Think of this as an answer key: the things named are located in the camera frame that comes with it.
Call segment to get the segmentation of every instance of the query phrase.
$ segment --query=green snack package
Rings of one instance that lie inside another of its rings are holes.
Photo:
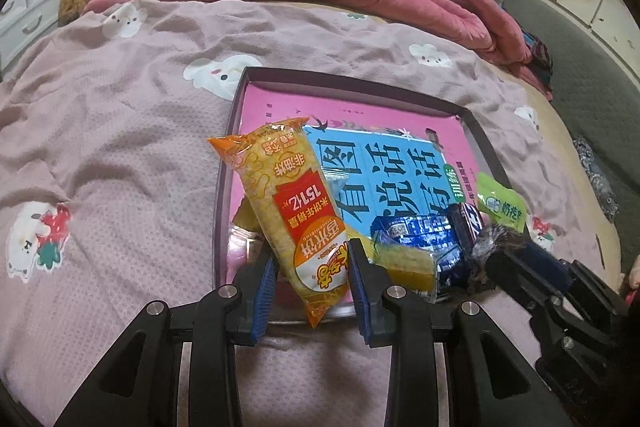
[[[476,175],[478,184],[478,210],[491,216],[496,223],[524,230],[527,206],[516,191],[503,187],[491,176],[480,172]]]

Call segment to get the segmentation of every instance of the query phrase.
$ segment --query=rice cracker package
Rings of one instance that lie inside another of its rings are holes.
[[[316,327],[347,291],[347,237],[302,127],[308,118],[209,138],[238,174],[280,269]]]

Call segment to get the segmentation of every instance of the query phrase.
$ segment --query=cabinet handle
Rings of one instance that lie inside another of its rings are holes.
[[[36,24],[34,24],[32,28],[29,28],[29,25],[27,25],[22,29],[22,33],[24,35],[29,35],[30,33],[35,32],[40,26],[41,22],[42,22],[42,14],[38,16],[38,20],[36,21]]]
[[[15,0],[11,0],[11,3],[9,3],[9,5],[6,8],[3,8],[2,10],[0,10],[0,16],[4,16],[4,14],[8,14],[11,9],[14,7],[15,4]]]

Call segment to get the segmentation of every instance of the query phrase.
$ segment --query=white chest of drawers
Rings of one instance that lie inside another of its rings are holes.
[[[58,22],[60,0],[8,0],[0,9],[0,71]]]

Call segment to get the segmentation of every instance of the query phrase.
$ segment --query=metal screw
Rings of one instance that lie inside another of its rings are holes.
[[[386,294],[394,299],[401,299],[406,295],[406,290],[402,286],[395,284],[386,289]]]
[[[218,295],[225,299],[233,297],[236,293],[238,293],[238,288],[232,284],[225,284],[218,289]]]
[[[160,301],[153,301],[146,305],[146,312],[149,315],[159,315],[162,313],[162,310],[164,310],[164,304]]]
[[[572,349],[575,346],[574,340],[571,337],[563,337],[562,338],[562,347],[564,349]]]
[[[462,308],[462,311],[465,312],[467,315],[478,315],[480,312],[480,307],[478,306],[478,303],[473,301],[463,302],[460,308]]]

